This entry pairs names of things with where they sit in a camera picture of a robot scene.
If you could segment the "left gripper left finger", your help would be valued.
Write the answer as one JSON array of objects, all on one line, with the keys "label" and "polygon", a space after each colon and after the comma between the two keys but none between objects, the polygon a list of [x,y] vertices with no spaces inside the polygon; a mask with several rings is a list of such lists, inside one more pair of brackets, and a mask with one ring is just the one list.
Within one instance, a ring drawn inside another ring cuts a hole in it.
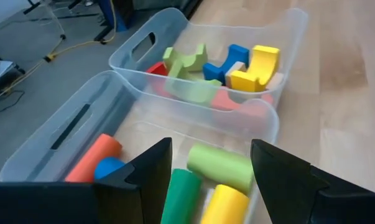
[{"label": "left gripper left finger", "polygon": [[160,223],[172,168],[172,138],[163,138],[96,181],[99,223]]}]

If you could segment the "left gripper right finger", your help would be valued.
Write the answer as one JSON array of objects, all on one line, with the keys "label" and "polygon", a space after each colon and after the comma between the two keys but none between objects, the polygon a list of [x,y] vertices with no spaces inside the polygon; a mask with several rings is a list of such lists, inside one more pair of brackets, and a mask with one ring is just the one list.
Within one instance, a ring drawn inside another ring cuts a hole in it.
[{"label": "left gripper right finger", "polygon": [[264,140],[251,161],[272,223],[372,223],[372,192]]}]

